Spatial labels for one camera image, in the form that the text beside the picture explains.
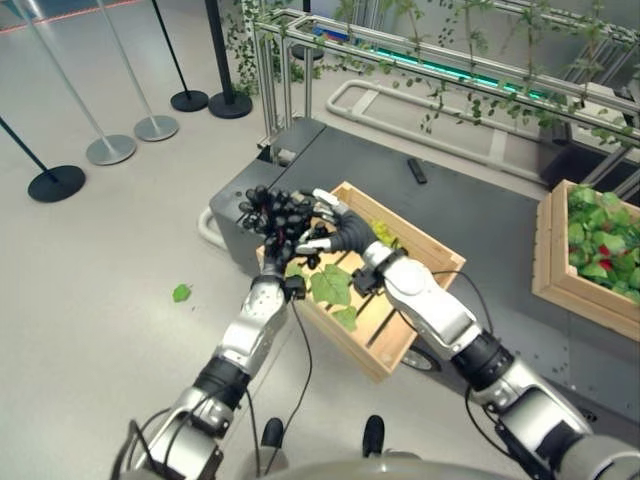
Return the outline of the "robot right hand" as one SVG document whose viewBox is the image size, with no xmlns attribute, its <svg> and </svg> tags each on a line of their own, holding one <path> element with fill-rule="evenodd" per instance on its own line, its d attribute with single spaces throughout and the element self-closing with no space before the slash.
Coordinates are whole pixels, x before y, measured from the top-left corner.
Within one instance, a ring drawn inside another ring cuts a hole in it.
<svg viewBox="0 0 640 480">
<path fill-rule="evenodd" d="M 332 223 L 336 230 L 324 238 L 308 240 L 300 237 L 295 248 L 298 255 L 338 251 L 363 254 L 377 241 L 368 223 L 334 194 L 319 188 L 303 189 L 299 190 L 299 193 L 313 199 L 314 205 L 320 203 L 324 207 L 324 212 L 320 216 Z"/>
</svg>

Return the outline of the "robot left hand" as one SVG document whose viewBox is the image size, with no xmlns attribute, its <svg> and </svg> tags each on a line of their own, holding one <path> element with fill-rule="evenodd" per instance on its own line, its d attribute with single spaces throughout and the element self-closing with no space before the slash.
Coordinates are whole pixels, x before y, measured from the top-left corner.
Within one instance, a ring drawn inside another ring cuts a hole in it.
<svg viewBox="0 0 640 480">
<path fill-rule="evenodd" d="M 245 197 L 239 206 L 241 226 L 264 237 L 264 266 L 283 274 L 302 232 L 302 206 L 290 193 L 264 185 L 247 189 Z"/>
</svg>

